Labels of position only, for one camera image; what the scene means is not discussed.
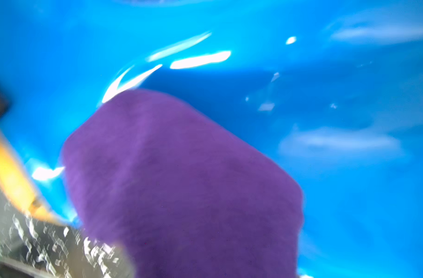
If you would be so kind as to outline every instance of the yellow object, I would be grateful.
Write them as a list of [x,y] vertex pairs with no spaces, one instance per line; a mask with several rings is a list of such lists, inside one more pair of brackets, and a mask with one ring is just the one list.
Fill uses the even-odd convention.
[[8,200],[23,214],[60,224],[55,214],[48,211],[40,202],[32,182],[29,180],[24,168],[15,158],[14,150],[0,133],[0,189]]

